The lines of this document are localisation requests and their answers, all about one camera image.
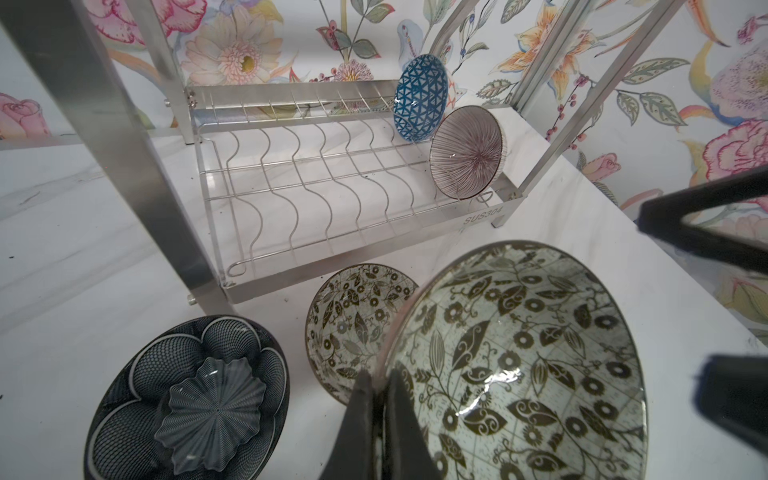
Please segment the blue triangle pattern bowl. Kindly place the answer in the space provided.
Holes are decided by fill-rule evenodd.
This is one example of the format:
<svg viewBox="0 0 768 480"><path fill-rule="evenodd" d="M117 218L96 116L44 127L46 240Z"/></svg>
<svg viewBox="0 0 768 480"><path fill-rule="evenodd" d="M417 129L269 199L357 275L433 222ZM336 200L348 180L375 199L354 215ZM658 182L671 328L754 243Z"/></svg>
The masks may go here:
<svg viewBox="0 0 768 480"><path fill-rule="evenodd" d="M445 113L449 79L443 63L430 54L408 63L395 92L393 117L398 134L407 142L431 137Z"/></svg>

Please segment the purple striped bowl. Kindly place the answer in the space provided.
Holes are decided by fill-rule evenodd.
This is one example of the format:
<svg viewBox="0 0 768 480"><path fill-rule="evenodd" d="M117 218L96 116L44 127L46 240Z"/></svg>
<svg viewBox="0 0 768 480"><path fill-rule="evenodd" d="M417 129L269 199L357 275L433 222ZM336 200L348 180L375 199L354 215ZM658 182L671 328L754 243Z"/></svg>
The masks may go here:
<svg viewBox="0 0 768 480"><path fill-rule="evenodd" d="M437 189L456 200L480 195L503 172L507 146L505 132L489 110L468 105L452 111L430 146L430 173Z"/></svg>

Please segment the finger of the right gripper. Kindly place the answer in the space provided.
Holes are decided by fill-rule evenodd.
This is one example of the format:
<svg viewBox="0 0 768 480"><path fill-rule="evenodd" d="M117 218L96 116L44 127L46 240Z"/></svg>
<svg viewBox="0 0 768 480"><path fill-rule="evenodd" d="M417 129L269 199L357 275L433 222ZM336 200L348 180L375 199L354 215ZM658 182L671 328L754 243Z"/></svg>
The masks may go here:
<svg viewBox="0 0 768 480"><path fill-rule="evenodd" d="M692 215L766 195L767 168L761 166L648 200L641 205L636 224L643 234L694 256L765 275L765 242L696 225Z"/></svg>
<svg viewBox="0 0 768 480"><path fill-rule="evenodd" d="M713 355L697 380L698 413L766 456L767 357Z"/></svg>

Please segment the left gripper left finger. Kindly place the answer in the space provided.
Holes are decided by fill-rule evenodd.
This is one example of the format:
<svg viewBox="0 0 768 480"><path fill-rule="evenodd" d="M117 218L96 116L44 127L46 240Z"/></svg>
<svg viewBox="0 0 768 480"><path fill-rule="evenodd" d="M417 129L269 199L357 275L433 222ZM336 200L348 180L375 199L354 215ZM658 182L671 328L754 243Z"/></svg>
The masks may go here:
<svg viewBox="0 0 768 480"><path fill-rule="evenodd" d="M322 480L370 480L374 474L374 389L368 371L359 372Z"/></svg>

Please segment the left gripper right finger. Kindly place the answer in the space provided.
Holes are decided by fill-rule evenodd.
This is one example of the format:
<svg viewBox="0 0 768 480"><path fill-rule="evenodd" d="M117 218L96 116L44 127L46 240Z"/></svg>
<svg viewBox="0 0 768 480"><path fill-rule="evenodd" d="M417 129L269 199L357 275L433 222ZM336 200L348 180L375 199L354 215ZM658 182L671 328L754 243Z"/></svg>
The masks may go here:
<svg viewBox="0 0 768 480"><path fill-rule="evenodd" d="M422 436L404 377L389 375L384 404L383 479L440 479Z"/></svg>

